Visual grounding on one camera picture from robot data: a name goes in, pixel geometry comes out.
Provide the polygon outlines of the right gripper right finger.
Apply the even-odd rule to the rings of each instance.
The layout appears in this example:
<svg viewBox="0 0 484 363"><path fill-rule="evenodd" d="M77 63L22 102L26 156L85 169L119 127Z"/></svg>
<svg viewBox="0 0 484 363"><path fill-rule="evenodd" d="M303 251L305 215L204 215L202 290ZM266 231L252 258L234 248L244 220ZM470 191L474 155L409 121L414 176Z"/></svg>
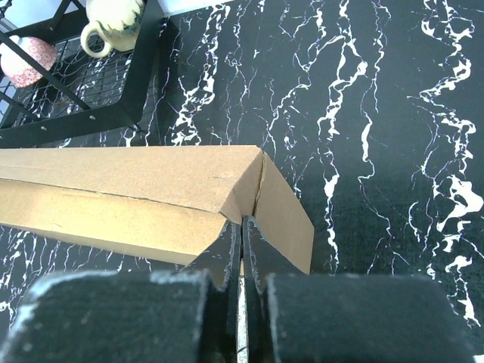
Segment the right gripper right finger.
<svg viewBox="0 0 484 363"><path fill-rule="evenodd" d="M306 275L242 227L251 362L472 362L473 346L435 281Z"/></svg>

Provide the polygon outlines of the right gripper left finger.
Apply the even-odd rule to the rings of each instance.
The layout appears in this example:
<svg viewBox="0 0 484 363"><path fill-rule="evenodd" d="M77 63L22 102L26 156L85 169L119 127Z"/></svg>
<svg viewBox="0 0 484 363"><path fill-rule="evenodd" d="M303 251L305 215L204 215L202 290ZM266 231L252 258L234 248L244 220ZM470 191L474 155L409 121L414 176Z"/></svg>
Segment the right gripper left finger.
<svg viewBox="0 0 484 363"><path fill-rule="evenodd" d="M56 272L27 291L3 362L234 362L241 226L179 270Z"/></svg>

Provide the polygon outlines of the brown cardboard box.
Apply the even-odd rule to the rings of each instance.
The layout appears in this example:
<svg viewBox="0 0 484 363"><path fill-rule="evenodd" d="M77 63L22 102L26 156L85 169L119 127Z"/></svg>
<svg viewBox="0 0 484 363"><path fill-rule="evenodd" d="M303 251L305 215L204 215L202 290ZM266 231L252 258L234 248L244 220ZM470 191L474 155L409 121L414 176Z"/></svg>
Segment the brown cardboard box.
<svg viewBox="0 0 484 363"><path fill-rule="evenodd" d="M1 152L1 223L55 240L187 265L225 223L247 216L278 252L309 271L313 224L259 147Z"/></svg>

